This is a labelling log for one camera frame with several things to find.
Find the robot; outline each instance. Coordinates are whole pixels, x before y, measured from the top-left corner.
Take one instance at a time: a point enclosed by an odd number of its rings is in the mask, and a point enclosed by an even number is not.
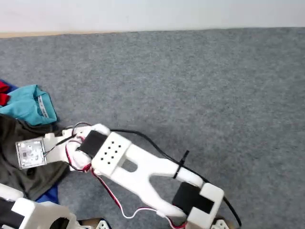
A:
[[[123,130],[110,130],[102,124],[68,128],[62,136],[54,133],[45,137],[16,143],[20,169],[43,166],[55,161],[63,161],[71,171],[79,171],[95,176],[108,191],[115,204],[127,219],[139,211],[154,211],[168,220],[173,229],[229,229],[217,212],[224,197],[224,191],[206,182],[202,176],[185,167],[185,153],[180,162],[171,157],[159,158],[134,145],[118,134]],[[162,152],[148,137],[159,152]],[[137,165],[134,172],[122,168],[126,160]],[[111,189],[102,179],[111,179],[125,189],[136,194],[148,207],[138,208],[132,216],[126,216],[123,207]],[[150,176],[173,177],[181,185],[172,203],[163,200],[149,182]],[[183,218],[177,226],[171,217]],[[51,202],[36,203],[23,197],[23,193],[0,184],[0,227],[3,229],[94,229],[81,226],[67,207]],[[108,229],[101,220],[96,229]]]

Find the white plastic bracket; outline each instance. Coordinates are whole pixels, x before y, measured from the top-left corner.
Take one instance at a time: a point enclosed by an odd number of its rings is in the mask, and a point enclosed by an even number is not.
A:
[[[106,150],[111,150],[111,148],[108,149],[108,147],[111,147],[112,142],[116,142],[117,140],[122,142],[120,147],[120,158],[114,162],[116,163],[114,167],[112,165],[111,168],[108,168],[107,164],[105,164],[104,160],[101,160],[101,158],[105,155]],[[121,167],[126,159],[137,165],[137,169],[134,172],[129,172]],[[130,190],[139,196],[145,204],[157,211],[162,212],[167,216],[185,217],[185,214],[181,209],[163,200],[149,181],[151,176],[173,177],[178,169],[178,164],[168,159],[158,158],[132,144],[121,135],[111,133],[101,147],[101,150],[92,160],[92,167],[97,175],[106,176],[117,184]],[[198,175],[185,168],[180,169],[176,179],[188,182],[200,188],[203,185],[203,181]]]

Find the blue fabric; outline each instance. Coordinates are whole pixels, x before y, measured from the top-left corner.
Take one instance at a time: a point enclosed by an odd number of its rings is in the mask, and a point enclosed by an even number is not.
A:
[[[46,193],[44,193],[41,197],[39,197],[36,202],[42,203],[50,201],[55,204],[59,204],[58,201],[58,188],[57,185],[53,185]]]
[[[0,108],[0,113],[28,122],[41,125],[56,122],[57,117],[49,95],[41,91],[38,85],[28,85],[8,93],[10,100]]]
[[[15,85],[12,85],[4,80],[0,80],[2,82],[4,82],[6,85],[10,86],[10,88],[5,92],[5,94],[10,93],[12,91],[15,91],[16,89],[18,89],[18,87],[16,87]]]

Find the white wire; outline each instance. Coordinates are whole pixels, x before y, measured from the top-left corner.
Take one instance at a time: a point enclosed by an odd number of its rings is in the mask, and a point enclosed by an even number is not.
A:
[[[124,213],[123,207],[122,207],[120,201],[118,200],[118,198],[114,195],[114,193],[111,191],[111,189],[108,187],[108,185],[104,182],[104,180],[103,180],[102,178],[100,178],[99,176],[96,176],[96,177],[97,177],[97,178],[107,187],[107,189],[109,190],[109,192],[112,194],[113,198],[117,201],[117,203],[118,203],[118,205],[119,205],[119,208],[120,208],[120,210],[121,210],[121,212],[122,212],[122,215],[123,215],[126,219],[132,219],[132,218],[134,218],[135,215],[136,215],[139,211],[142,211],[142,210],[148,210],[148,211],[157,212],[157,210],[156,210],[156,209],[153,209],[153,208],[139,208],[139,209],[137,209],[137,210],[133,213],[133,215],[131,215],[131,216],[126,216],[125,213]],[[165,218],[166,218],[167,221],[169,222],[169,224],[170,224],[170,226],[171,226],[172,229],[177,229],[177,227],[175,227],[175,226],[172,224],[170,218],[168,218],[167,216],[165,216]]]

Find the dark gray fabric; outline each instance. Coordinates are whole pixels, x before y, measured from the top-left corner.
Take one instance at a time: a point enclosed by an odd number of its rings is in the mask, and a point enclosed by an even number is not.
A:
[[[305,29],[63,35],[0,40],[0,75],[50,93],[62,125],[136,129],[223,188],[247,229],[305,219]],[[128,136],[158,155],[145,141]],[[126,214],[142,206],[108,181]],[[179,182],[152,178],[171,200]],[[169,228],[153,212],[125,220],[90,174],[70,173],[60,201],[114,229]],[[223,205],[220,214],[233,221]]]
[[[0,183],[23,191],[36,200],[62,176],[66,165],[62,162],[19,170],[15,142],[44,136],[52,132],[52,125],[31,126],[28,123],[0,114]]]

